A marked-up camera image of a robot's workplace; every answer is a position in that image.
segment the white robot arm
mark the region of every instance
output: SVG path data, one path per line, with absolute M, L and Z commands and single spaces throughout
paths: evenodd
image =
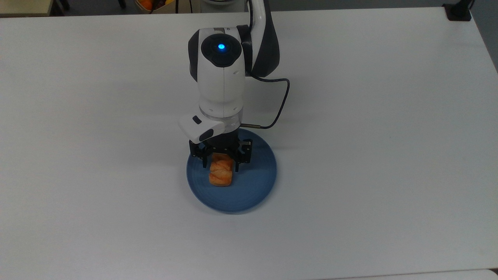
M 266 77 L 278 66 L 278 40 L 268 0 L 249 0 L 249 11 L 250 26 L 204 28 L 189 40 L 190 74 L 200 98 L 178 124 L 194 144 L 237 130 L 242 123 L 245 76 Z M 233 141 L 228 135 L 225 140 Z

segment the blue plate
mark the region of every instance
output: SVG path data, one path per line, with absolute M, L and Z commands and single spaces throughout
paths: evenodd
M 270 146 L 257 134 L 240 129 L 239 139 L 252 139 L 250 163 L 242 163 L 228 187 L 216 187 L 209 183 L 209 166 L 202 167 L 202 160 L 189 156 L 187 181 L 190 189 L 206 206 L 224 213 L 247 211 L 270 193 L 275 184 L 277 162 Z

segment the bread roll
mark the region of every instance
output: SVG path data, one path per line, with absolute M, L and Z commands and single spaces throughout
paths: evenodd
M 209 182 L 218 187 L 226 187 L 232 183 L 232 167 L 234 160 L 224 153 L 213 153 L 209 170 Z

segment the orange fruit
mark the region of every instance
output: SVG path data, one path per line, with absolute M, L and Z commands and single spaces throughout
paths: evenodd
M 147 10 L 152 10 L 152 1 L 151 0 L 139 0 L 139 3 Z

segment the table surface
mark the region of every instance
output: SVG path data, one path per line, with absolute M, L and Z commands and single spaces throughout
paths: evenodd
M 0 16 L 49 16 L 54 0 L 0 0 Z
M 188 39 L 247 14 L 0 19 L 4 279 L 498 267 L 498 75 L 475 23 L 442 8 L 273 18 L 270 77 L 292 84 L 257 133 L 278 176 L 242 215 L 192 194 L 176 122 L 199 98 Z M 271 122 L 284 89 L 248 78 L 244 121 Z

